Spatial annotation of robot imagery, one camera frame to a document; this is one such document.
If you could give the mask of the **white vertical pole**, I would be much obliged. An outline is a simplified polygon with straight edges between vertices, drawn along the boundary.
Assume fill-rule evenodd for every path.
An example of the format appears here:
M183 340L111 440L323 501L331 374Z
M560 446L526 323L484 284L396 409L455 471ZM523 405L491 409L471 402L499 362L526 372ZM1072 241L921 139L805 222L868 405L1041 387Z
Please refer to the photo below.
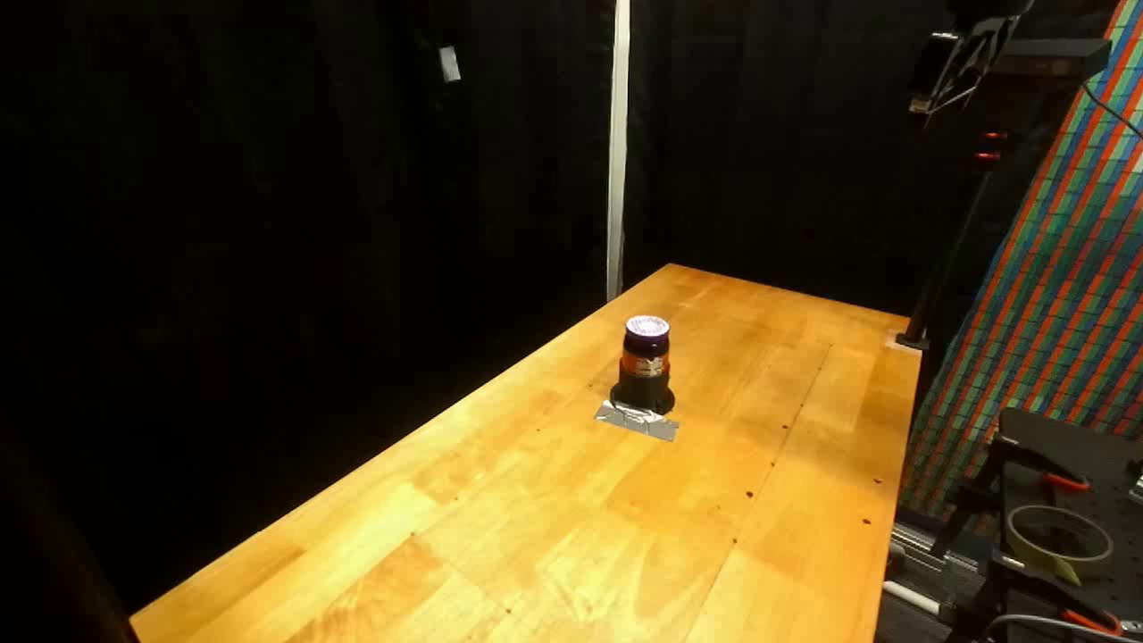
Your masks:
M624 164L628 164L628 0L614 0L610 106L608 106L608 299L621 293L624 273Z

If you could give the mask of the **brown glass bottle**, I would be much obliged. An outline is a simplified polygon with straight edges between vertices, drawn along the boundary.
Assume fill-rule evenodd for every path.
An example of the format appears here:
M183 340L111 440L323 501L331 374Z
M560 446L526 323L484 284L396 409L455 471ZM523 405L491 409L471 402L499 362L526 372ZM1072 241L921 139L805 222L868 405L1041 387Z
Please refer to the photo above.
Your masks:
M668 414L674 409L668 349L671 325L662 314L634 314L624 323L610 398L637 410Z

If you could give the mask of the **roll of masking tape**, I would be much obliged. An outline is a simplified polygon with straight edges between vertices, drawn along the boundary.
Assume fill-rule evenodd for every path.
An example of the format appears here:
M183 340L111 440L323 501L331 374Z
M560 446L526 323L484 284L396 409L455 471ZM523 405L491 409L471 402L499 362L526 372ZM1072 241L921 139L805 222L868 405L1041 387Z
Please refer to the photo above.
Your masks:
M1103 578L1116 558L1116 535L1103 527L1058 504L1013 508L1003 535L1018 560L1072 586Z

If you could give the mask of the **colourful striped panel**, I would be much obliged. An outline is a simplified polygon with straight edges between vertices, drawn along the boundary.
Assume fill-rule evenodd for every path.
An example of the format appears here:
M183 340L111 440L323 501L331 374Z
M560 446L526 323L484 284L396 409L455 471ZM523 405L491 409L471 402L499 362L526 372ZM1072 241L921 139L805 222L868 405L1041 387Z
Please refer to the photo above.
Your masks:
M1143 435L1143 0L1103 36L1113 69L1072 99L921 398L904 510L943 510L1003 409Z

